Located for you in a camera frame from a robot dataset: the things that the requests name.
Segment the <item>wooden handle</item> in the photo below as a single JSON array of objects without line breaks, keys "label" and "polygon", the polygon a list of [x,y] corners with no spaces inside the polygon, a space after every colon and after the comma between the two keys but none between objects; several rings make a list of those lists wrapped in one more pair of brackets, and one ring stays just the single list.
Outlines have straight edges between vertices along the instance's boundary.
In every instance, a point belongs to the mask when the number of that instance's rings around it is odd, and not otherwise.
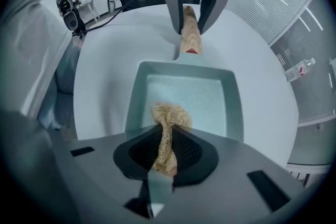
[{"label": "wooden handle", "polygon": [[190,6],[183,7],[183,30],[180,52],[190,52],[192,54],[201,54],[201,34],[198,29],[194,9]]}]

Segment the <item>water bottle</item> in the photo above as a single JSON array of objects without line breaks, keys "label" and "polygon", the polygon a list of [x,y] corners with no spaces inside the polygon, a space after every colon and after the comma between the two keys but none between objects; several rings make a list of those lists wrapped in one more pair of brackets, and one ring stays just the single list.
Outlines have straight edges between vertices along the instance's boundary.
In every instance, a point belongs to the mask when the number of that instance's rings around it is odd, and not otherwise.
[{"label": "water bottle", "polygon": [[310,60],[303,60],[301,62],[299,62],[298,64],[296,64],[295,66],[293,66],[292,68],[288,69],[285,72],[285,76],[287,78],[287,80],[289,82],[292,82],[298,78],[300,78],[301,76],[303,76],[304,74],[307,74],[313,65],[315,65],[315,59],[311,58]]}]

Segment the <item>black cable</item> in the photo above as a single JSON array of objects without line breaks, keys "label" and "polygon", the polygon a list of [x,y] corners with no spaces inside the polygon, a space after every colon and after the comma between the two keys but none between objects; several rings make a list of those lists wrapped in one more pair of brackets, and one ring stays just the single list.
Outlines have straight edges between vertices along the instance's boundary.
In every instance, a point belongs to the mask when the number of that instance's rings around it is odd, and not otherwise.
[{"label": "black cable", "polygon": [[[104,24],[102,24],[102,25],[99,25],[99,26],[97,26],[97,27],[94,27],[94,28],[92,28],[92,29],[89,29],[89,30],[86,30],[86,32],[90,32],[90,31],[93,31],[93,30],[96,30],[96,29],[98,29],[98,28],[100,28],[100,27],[103,27],[103,26],[105,26],[106,24],[108,24],[109,22],[111,22],[114,18],[116,18],[116,16],[119,14],[119,13],[121,13],[132,1],[134,1],[134,0],[128,0],[127,2],[126,2],[126,4],[125,5],[123,5],[122,7],[121,7],[121,9],[120,10],[118,10],[118,12],[116,13],[116,14],[114,14],[113,16],[112,16],[112,18],[110,19],[110,20],[108,20],[106,23],[104,23]],[[79,35],[81,35],[81,34],[83,34],[84,32],[79,32],[79,33],[75,33],[75,34],[73,34],[72,36],[74,37],[74,36],[79,36]]]}]

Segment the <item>natural sponge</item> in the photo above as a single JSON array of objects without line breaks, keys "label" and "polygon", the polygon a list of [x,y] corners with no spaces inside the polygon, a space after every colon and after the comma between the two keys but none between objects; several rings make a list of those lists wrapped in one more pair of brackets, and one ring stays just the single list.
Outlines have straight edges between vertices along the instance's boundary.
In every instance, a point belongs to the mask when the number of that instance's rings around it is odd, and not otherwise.
[{"label": "natural sponge", "polygon": [[157,102],[152,108],[152,114],[155,121],[162,125],[159,154],[153,168],[162,174],[174,176],[177,171],[177,160],[172,149],[172,126],[191,127],[192,118],[180,105],[166,102]]}]

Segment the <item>white table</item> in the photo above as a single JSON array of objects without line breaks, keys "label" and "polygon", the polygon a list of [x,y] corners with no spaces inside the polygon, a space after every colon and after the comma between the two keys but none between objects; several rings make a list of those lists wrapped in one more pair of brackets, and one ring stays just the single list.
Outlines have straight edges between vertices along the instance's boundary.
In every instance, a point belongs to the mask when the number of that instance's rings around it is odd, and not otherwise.
[{"label": "white table", "polygon": [[95,22],[97,23],[98,22],[97,18],[100,18],[100,16],[99,16],[99,13],[98,13],[95,5],[93,4],[93,0],[86,0],[85,2],[77,5],[76,7],[77,7],[77,10],[80,11],[81,9],[85,8],[86,6],[89,8],[90,13],[93,15],[93,18],[94,18]]},{"label": "white table", "polygon": [[[193,7],[199,16],[200,7]],[[122,133],[139,63],[172,61],[180,44],[166,5],[122,13],[108,25],[89,32],[75,78],[78,139]],[[285,167],[299,113],[277,57],[249,25],[228,10],[202,35],[202,44],[208,61],[236,75],[244,142]]]}]

